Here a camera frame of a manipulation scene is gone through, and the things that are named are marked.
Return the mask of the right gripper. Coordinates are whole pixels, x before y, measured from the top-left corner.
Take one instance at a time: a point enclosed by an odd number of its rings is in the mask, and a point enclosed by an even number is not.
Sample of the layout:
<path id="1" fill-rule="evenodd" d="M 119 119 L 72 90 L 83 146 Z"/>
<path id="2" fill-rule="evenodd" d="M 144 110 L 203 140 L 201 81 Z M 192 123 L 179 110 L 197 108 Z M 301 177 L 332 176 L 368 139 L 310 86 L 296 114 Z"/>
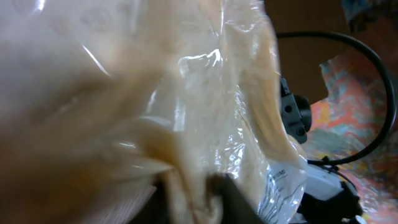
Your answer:
<path id="1" fill-rule="evenodd" d="M 280 78 L 280 115 L 288 135 L 299 144 L 307 142 L 312 125 L 312 112 L 307 97 L 293 94 L 286 79 Z"/>

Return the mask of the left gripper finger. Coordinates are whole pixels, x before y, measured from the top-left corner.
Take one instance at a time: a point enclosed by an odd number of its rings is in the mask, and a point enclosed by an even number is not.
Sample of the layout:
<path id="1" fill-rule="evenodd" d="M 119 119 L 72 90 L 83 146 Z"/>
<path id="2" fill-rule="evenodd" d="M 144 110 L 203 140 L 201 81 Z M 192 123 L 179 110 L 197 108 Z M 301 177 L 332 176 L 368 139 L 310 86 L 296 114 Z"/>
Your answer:
<path id="1" fill-rule="evenodd" d="M 221 197 L 221 224 L 264 224 L 228 174 L 215 174 L 206 181 L 213 195 Z"/>

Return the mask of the beige snack pouch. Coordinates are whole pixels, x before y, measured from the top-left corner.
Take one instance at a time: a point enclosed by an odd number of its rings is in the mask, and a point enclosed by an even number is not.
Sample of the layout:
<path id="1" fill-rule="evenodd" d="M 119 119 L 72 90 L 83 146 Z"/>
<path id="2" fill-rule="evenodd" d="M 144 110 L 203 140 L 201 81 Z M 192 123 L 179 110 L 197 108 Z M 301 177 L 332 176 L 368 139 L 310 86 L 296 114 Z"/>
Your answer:
<path id="1" fill-rule="evenodd" d="M 280 116 L 262 1 L 1 1 L 1 222 L 219 223 L 228 174 L 288 223 L 307 162 Z"/>

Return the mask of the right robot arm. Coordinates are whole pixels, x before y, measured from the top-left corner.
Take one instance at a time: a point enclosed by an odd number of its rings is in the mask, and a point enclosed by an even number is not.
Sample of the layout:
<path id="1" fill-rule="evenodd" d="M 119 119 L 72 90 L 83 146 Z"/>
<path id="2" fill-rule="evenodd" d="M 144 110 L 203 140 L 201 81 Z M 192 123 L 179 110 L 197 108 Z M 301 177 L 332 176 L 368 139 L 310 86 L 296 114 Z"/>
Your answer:
<path id="1" fill-rule="evenodd" d="M 307 142 L 312 125 L 308 99 L 293 94 L 280 79 L 281 117 L 288 135 L 299 144 Z M 291 223 L 365 223 L 360 197 L 352 181 L 337 166 L 309 165 L 306 188 Z"/>

